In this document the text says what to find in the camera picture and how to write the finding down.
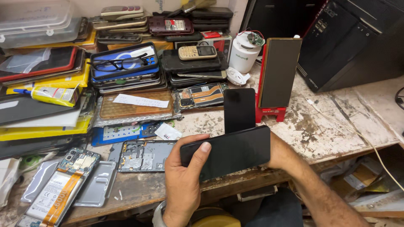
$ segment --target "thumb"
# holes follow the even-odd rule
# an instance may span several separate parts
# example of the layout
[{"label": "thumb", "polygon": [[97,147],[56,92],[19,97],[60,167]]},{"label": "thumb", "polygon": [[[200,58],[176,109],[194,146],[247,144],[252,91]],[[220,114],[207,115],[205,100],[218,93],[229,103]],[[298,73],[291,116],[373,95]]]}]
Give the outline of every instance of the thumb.
[{"label": "thumb", "polygon": [[201,146],[192,156],[191,162],[188,165],[187,172],[189,172],[189,174],[199,178],[199,174],[201,173],[202,167],[208,159],[211,149],[212,145],[210,145],[210,143],[204,142],[201,144]]}]

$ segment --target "human hand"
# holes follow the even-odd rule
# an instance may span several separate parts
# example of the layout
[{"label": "human hand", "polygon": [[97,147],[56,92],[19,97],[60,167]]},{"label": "human hand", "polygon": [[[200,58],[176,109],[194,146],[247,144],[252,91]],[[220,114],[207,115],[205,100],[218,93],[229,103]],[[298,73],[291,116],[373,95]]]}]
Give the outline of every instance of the human hand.
[{"label": "human hand", "polygon": [[188,224],[201,200],[199,174],[208,159],[212,146],[204,142],[192,156],[188,167],[181,165],[179,149],[186,143],[209,138],[199,134],[181,138],[174,145],[165,163],[166,201],[163,221],[168,227],[184,227]]},{"label": "human hand", "polygon": [[301,160],[289,144],[271,132],[271,159],[265,164],[267,167],[288,172]]}]

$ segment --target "red wire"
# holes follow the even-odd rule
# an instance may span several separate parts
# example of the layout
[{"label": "red wire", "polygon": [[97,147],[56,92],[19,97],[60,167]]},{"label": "red wire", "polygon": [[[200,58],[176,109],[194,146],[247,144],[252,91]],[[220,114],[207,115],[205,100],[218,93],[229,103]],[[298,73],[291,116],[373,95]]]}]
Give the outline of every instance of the red wire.
[{"label": "red wire", "polygon": [[265,39],[264,38],[264,36],[261,34],[261,32],[260,31],[258,31],[258,30],[252,30],[252,31],[247,31],[249,29],[249,27],[247,28],[247,29],[245,29],[242,33],[240,33],[240,34],[237,34],[238,36],[240,36],[240,35],[242,35],[244,32],[258,32],[260,35],[261,35],[261,37],[263,38],[263,39]]}]

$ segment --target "phone stand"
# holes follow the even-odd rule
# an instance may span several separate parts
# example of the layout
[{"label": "phone stand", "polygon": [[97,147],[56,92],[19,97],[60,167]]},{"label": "phone stand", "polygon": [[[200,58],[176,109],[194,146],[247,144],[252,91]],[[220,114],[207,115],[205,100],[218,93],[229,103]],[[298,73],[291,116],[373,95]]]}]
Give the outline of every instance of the phone stand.
[{"label": "phone stand", "polygon": [[265,115],[276,115],[276,122],[282,122],[285,119],[286,107],[272,107],[272,108],[259,108],[259,94],[261,91],[261,82],[262,82],[262,72],[264,70],[264,60],[265,54],[262,55],[262,63],[261,63],[261,73],[259,74],[259,84],[258,84],[258,93],[255,94],[255,123],[260,123],[261,119]]}]

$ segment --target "blue cap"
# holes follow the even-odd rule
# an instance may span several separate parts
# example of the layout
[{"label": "blue cap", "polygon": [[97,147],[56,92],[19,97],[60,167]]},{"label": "blue cap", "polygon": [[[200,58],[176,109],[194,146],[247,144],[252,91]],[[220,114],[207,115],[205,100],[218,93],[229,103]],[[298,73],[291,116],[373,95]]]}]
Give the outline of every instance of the blue cap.
[{"label": "blue cap", "polygon": [[28,94],[28,95],[31,94],[31,91],[27,89],[13,89],[13,91],[21,94]]}]

